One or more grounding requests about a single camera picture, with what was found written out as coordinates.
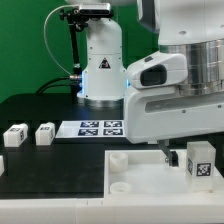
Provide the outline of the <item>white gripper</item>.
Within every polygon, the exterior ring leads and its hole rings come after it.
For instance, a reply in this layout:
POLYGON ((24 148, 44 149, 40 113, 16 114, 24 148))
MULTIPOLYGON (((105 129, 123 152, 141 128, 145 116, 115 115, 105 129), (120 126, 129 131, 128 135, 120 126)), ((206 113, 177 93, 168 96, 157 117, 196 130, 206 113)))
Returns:
POLYGON ((128 89, 124 128, 133 144, 159 140, 165 161, 178 167, 178 154, 165 139, 224 131, 224 92, 176 97, 173 89, 128 89))

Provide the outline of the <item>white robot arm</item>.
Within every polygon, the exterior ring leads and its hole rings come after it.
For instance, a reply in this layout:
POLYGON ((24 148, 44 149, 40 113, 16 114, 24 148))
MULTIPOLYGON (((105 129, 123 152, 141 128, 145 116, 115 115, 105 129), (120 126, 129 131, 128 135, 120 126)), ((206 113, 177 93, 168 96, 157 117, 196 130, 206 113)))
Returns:
POLYGON ((224 131, 224 0, 66 0, 87 28, 81 101, 123 102, 132 143, 224 131), (159 49, 129 67, 114 6, 136 4, 159 49))

